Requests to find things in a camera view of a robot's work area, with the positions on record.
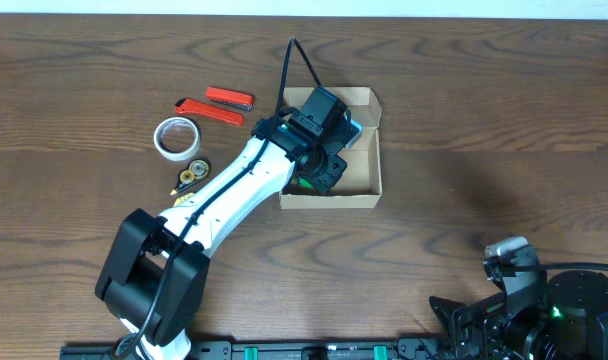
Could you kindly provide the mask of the green tape roll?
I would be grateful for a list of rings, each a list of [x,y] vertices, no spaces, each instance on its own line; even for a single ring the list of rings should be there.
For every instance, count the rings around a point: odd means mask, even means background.
[[[313,185],[301,177],[294,180],[294,185],[302,189],[313,189]]]

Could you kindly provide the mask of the cardboard box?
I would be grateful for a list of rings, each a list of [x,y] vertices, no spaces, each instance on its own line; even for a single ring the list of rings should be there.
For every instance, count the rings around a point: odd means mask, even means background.
[[[362,135],[348,149],[339,152],[347,168],[326,194],[291,184],[279,193],[283,210],[372,209],[382,195],[379,125],[382,108],[369,87],[331,87],[362,126]]]

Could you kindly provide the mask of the white tape roll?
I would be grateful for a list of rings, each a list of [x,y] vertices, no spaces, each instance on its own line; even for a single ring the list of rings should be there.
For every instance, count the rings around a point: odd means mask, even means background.
[[[186,117],[167,118],[156,127],[153,144],[160,155],[169,161],[189,160],[201,147],[200,128]]]

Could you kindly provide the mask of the yellow sticky note pad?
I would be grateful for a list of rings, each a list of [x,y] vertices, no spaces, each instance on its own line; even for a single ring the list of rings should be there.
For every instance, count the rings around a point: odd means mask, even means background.
[[[194,195],[195,195],[195,193],[194,193],[194,192],[189,192],[189,193],[187,193],[187,194],[184,194],[184,195],[182,195],[182,196],[178,197],[178,198],[175,200],[175,202],[174,202],[174,204],[173,204],[173,207],[176,207],[176,206],[178,206],[178,205],[182,204],[183,202],[187,201],[188,199],[190,199],[190,198],[191,198],[191,197],[193,197]]]

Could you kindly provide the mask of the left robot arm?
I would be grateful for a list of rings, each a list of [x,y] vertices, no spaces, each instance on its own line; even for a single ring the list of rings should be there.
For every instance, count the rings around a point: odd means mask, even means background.
[[[260,119],[240,155],[200,191],[152,216],[120,224],[95,288],[128,327],[113,359],[184,359],[186,328],[204,293],[211,259],[259,204],[300,177],[328,192],[347,167],[339,153],[362,135],[348,106],[322,86],[301,107],[279,105]]]

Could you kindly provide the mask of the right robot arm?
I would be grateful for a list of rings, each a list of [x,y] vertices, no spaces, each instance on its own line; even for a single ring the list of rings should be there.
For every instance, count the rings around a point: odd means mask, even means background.
[[[497,294],[477,303],[432,296],[455,359],[608,359],[608,264],[543,264],[523,237],[490,245],[482,262]]]

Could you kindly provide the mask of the black yellow correction tape dispenser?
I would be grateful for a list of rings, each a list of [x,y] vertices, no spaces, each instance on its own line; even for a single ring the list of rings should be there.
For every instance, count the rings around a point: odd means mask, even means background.
[[[190,187],[208,178],[211,173],[211,163],[207,158],[198,157],[193,159],[186,168],[178,173],[176,186],[170,195],[175,196],[187,191]]]

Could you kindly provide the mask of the orange utility knife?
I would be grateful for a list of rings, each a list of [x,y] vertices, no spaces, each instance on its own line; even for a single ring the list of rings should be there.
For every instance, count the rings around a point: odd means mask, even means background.
[[[236,126],[242,126],[244,124],[244,118],[241,114],[221,109],[192,98],[178,100],[174,108],[175,112],[179,115],[198,115]]]

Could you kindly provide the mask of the black mounting rail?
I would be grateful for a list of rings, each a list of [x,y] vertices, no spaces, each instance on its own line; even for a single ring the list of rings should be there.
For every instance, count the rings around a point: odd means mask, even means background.
[[[393,341],[194,342],[186,354],[199,360],[439,360],[454,356],[436,338]]]

